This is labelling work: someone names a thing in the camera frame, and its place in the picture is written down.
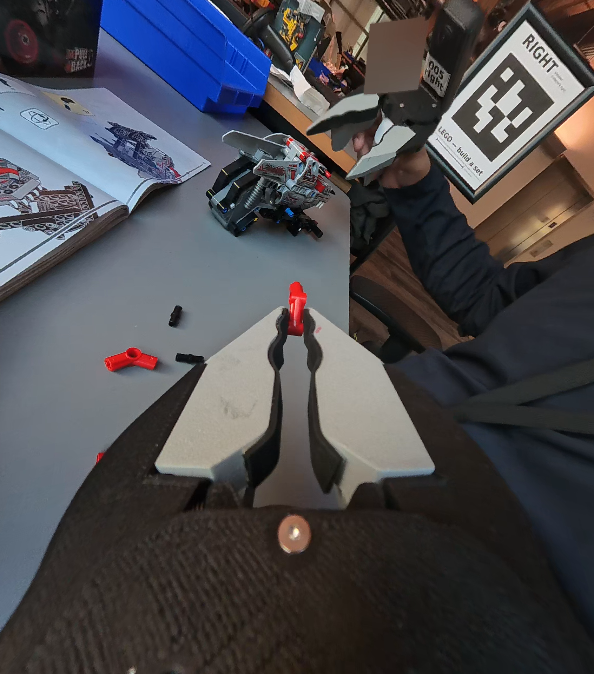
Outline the blue plastic bin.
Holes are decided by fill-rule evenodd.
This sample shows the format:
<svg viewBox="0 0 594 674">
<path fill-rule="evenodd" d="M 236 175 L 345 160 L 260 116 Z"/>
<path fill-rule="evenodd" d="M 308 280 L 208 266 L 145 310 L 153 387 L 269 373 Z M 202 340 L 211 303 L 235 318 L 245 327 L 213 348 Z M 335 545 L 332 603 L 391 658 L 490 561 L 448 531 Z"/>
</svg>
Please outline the blue plastic bin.
<svg viewBox="0 0 594 674">
<path fill-rule="evenodd" d="M 263 101 L 268 56 L 210 1 L 104 1 L 101 27 L 203 113 Z"/>
</svg>

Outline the black framed marker sign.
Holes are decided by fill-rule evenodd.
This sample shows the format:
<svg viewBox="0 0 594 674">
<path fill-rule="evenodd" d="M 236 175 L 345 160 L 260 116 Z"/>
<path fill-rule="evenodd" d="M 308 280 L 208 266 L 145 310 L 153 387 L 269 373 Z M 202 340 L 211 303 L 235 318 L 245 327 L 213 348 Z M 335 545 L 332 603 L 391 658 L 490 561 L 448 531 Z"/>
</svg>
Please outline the black framed marker sign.
<svg viewBox="0 0 594 674">
<path fill-rule="evenodd" d="M 529 1 L 466 72 L 426 148 L 475 204 L 593 97 L 594 69 Z"/>
</svg>

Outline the red toy brick axle connector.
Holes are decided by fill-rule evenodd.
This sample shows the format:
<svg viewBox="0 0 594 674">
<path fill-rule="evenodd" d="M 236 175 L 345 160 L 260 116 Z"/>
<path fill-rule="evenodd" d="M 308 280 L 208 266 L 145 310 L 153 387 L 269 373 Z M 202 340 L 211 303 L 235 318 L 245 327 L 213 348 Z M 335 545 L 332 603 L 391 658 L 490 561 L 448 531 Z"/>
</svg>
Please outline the red toy brick axle connector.
<svg viewBox="0 0 594 674">
<path fill-rule="evenodd" d="M 291 336 L 303 336 L 304 309 L 308 295 L 300 282 L 295 281 L 290 284 L 288 299 L 288 334 Z"/>
</svg>

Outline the wooden edged table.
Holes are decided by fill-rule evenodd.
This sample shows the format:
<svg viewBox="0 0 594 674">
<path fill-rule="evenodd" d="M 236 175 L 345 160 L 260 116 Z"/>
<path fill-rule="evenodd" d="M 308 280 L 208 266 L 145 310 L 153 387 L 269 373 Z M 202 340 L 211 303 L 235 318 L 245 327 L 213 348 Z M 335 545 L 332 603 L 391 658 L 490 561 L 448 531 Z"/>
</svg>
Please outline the wooden edged table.
<svg viewBox="0 0 594 674">
<path fill-rule="evenodd" d="M 335 150 L 330 132 L 315 136 L 306 134 L 316 113 L 304 106 L 293 89 L 274 74 L 269 75 L 263 101 L 254 114 L 270 130 L 289 133 L 299 140 L 315 152 L 332 173 L 343 179 L 357 161 L 351 142 L 343 149 Z"/>
</svg>

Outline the open instruction booklet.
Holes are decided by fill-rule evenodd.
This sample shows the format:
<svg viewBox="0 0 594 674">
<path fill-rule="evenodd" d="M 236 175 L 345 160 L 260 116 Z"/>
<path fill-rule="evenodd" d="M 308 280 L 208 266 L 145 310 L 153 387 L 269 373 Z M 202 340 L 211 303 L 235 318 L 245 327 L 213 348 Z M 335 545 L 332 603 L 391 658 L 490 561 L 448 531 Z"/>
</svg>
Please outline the open instruction booklet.
<svg viewBox="0 0 594 674">
<path fill-rule="evenodd" d="M 0 303 L 209 165 L 108 89 L 0 73 Z"/>
</svg>

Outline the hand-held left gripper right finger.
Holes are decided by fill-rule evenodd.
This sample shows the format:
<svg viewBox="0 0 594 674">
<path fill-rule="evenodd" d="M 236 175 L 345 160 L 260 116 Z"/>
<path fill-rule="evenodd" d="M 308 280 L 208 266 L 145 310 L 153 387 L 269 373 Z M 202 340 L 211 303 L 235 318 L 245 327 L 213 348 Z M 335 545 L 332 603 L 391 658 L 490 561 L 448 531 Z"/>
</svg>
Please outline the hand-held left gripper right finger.
<svg viewBox="0 0 594 674">
<path fill-rule="evenodd" d="M 432 475 L 435 463 L 384 364 L 318 311 L 304 310 L 310 460 L 340 508 L 361 484 Z"/>
</svg>

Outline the grey red toy vehicle model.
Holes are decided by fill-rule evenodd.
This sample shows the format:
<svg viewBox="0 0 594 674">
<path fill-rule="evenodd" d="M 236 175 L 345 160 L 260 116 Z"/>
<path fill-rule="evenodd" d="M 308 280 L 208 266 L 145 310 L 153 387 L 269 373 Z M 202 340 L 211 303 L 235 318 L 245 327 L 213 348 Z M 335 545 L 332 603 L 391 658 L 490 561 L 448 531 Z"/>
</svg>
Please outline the grey red toy vehicle model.
<svg viewBox="0 0 594 674">
<path fill-rule="evenodd" d="M 282 133 L 264 138 L 228 131 L 222 141 L 239 155 L 207 191 L 209 208 L 227 232 L 240 236 L 259 218 L 284 225 L 291 235 L 323 236 L 306 211 L 335 194 L 331 173 L 298 140 Z"/>
</svg>

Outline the beige cabinet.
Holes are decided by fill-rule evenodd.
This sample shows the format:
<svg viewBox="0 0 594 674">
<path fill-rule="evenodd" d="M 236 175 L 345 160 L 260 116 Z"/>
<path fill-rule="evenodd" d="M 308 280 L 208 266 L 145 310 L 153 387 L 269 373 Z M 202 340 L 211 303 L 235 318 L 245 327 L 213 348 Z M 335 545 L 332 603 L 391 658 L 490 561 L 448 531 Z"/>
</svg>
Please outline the beige cabinet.
<svg viewBox="0 0 594 674">
<path fill-rule="evenodd" d="M 594 190 L 562 152 L 474 232 L 505 265 L 540 259 L 594 233 Z"/>
</svg>

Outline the person's right hand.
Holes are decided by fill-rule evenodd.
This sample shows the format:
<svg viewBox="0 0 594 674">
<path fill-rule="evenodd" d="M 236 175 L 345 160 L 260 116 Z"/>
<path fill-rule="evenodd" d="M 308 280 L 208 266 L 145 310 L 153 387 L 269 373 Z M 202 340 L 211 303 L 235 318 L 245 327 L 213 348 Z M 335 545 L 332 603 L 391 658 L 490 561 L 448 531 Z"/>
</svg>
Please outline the person's right hand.
<svg viewBox="0 0 594 674">
<path fill-rule="evenodd" d="M 430 156 L 422 147 L 416 152 L 396 156 L 393 163 L 380 173 L 378 181 L 384 189 L 401 189 L 423 180 L 430 168 Z"/>
</svg>

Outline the white crumpled paper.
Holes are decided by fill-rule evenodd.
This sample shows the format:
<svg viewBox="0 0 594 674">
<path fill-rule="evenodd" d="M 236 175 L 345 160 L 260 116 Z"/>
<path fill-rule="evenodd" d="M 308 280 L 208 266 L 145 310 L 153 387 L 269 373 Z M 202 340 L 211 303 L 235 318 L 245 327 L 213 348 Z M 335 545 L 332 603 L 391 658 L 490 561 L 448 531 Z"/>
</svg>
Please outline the white crumpled paper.
<svg viewBox="0 0 594 674">
<path fill-rule="evenodd" d="M 329 110 L 329 101 L 309 84 L 297 65 L 294 65 L 290 72 L 290 82 L 297 99 L 316 115 L 322 115 Z"/>
</svg>

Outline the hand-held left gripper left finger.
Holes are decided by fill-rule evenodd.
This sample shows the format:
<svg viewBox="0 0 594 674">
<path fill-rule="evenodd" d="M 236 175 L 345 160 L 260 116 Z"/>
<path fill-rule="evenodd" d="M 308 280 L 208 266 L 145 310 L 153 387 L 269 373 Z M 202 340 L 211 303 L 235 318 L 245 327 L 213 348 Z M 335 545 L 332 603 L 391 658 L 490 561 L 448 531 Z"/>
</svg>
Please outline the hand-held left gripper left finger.
<svg viewBox="0 0 594 674">
<path fill-rule="evenodd" d="M 155 460 L 154 485 L 221 483 L 254 505 L 279 460 L 284 344 L 280 307 L 191 369 L 189 396 Z"/>
</svg>

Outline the person's navy clothed torso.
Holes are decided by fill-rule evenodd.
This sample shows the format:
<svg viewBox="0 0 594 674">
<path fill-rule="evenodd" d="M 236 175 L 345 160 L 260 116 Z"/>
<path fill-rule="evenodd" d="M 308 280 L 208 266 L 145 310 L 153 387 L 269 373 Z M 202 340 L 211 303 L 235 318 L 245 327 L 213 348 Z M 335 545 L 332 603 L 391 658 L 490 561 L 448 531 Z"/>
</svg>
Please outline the person's navy clothed torso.
<svg viewBox="0 0 594 674">
<path fill-rule="evenodd" d="M 533 322 L 509 313 L 471 341 L 400 364 L 446 407 L 534 375 L 594 358 L 594 236 L 538 262 Z M 594 628 L 594 438 L 466 424 L 519 498 L 565 588 Z"/>
</svg>

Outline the yellow toy set box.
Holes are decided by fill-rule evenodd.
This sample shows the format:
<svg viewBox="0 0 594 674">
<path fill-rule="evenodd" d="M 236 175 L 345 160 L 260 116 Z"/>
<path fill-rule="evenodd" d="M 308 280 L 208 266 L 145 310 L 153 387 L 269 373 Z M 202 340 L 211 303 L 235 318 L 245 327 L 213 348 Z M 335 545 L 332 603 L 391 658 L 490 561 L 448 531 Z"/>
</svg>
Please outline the yellow toy set box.
<svg viewBox="0 0 594 674">
<path fill-rule="evenodd" d="M 325 34 L 325 15 L 326 6 L 318 1 L 282 1 L 278 7 L 273 27 L 302 72 Z"/>
</svg>

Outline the black toy set box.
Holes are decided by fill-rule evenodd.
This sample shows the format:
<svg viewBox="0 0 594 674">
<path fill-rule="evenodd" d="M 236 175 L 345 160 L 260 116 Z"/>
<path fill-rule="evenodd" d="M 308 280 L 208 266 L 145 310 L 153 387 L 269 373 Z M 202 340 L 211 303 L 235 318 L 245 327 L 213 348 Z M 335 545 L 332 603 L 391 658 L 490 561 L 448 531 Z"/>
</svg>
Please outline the black toy set box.
<svg viewBox="0 0 594 674">
<path fill-rule="evenodd" d="M 0 73 L 91 78 L 102 1 L 0 1 Z"/>
</svg>

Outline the red angled toy brick connector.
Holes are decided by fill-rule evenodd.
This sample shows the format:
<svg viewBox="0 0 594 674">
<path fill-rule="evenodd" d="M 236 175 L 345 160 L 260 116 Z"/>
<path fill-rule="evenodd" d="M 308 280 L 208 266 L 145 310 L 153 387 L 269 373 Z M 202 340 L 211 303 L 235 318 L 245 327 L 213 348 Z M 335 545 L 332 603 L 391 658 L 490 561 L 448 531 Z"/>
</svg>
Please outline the red angled toy brick connector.
<svg viewBox="0 0 594 674">
<path fill-rule="evenodd" d="M 158 358 L 136 347 L 131 347 L 124 352 L 105 358 L 104 364 L 107 370 L 113 373 L 132 366 L 152 371 L 158 364 Z"/>
</svg>

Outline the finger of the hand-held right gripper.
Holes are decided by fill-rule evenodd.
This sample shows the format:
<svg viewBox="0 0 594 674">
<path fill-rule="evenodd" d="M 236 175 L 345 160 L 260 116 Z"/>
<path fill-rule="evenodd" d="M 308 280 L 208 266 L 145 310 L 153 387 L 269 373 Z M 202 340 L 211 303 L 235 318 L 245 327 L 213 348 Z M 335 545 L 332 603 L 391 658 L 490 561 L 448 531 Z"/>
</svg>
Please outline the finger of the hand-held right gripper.
<svg viewBox="0 0 594 674">
<path fill-rule="evenodd" d="M 378 94 L 358 93 L 344 97 L 311 123 L 306 136 L 329 133 L 332 149 L 344 150 L 357 133 L 366 131 L 376 121 L 379 101 Z"/>
<path fill-rule="evenodd" d="M 383 169 L 390 166 L 397 155 L 405 152 L 412 145 L 417 134 L 407 125 L 395 124 L 388 117 L 383 117 L 377 130 L 370 151 L 362 156 L 349 173 L 348 181 L 363 179 L 365 184 Z"/>
</svg>

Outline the black jacket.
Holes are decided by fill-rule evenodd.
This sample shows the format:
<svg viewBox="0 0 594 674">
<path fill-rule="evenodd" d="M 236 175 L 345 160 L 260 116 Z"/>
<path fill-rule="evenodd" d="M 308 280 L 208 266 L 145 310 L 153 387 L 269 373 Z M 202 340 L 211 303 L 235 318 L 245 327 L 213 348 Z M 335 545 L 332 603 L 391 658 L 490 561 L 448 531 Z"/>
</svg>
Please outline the black jacket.
<svg viewBox="0 0 594 674">
<path fill-rule="evenodd" d="M 350 200 L 350 254 L 364 261 L 393 230 L 394 217 L 377 180 L 368 185 L 353 181 L 347 197 Z"/>
</svg>

